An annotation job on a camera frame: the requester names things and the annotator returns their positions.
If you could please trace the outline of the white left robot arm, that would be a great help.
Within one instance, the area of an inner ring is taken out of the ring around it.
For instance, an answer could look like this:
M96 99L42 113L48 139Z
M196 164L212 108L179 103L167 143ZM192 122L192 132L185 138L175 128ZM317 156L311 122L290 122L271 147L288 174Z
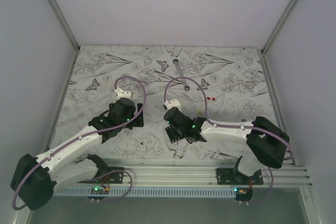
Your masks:
M130 98L119 98L109 109L94 117L75 136L36 156L22 156L10 183L14 191L12 208L37 210L50 201L54 193L77 183L101 183L124 169L109 169L97 154L78 158L116 137L122 129L143 127L146 103L135 104Z

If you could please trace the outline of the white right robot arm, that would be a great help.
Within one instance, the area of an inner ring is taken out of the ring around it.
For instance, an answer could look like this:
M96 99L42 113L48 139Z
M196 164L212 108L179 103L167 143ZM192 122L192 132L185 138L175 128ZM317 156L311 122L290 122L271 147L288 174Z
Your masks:
M242 147L230 174L235 184L248 183L264 167L280 169L289 148L289 136L263 116L243 123L209 123L204 117L191 119L178 108L171 108L164 120L172 143L222 141L232 147Z

